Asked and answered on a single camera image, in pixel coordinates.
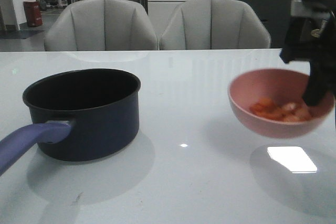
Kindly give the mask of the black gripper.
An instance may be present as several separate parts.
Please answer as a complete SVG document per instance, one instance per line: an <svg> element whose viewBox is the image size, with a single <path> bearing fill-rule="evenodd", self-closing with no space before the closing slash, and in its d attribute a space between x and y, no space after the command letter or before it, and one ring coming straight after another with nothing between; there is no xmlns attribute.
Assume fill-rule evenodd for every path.
<svg viewBox="0 0 336 224"><path fill-rule="evenodd" d="M317 106L327 92L335 97L335 0L291 0L280 57L284 63L309 61L306 105Z"/></svg>

